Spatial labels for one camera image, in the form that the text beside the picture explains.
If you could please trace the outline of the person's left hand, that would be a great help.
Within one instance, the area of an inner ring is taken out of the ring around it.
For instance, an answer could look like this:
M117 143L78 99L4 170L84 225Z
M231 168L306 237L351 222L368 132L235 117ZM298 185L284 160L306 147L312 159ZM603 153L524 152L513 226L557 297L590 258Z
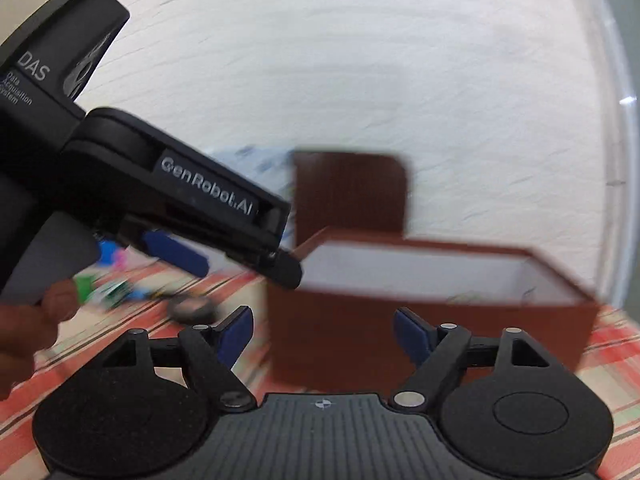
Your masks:
M73 280L53 284L40 304L1 305L0 348L1 400L35 371L37 352L51 348L60 325L75 316L80 307Z

